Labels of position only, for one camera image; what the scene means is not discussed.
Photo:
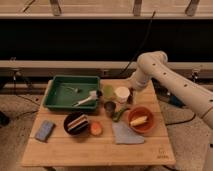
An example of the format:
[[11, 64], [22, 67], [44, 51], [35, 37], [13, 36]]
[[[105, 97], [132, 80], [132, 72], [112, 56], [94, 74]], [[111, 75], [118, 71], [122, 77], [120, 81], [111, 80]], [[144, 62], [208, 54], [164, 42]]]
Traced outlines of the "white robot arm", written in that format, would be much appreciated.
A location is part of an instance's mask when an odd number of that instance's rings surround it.
[[169, 69], [167, 61], [163, 51], [142, 53], [137, 58], [136, 70], [128, 78], [130, 85], [142, 91], [154, 78], [203, 120], [211, 129], [203, 171], [213, 171], [213, 92]]

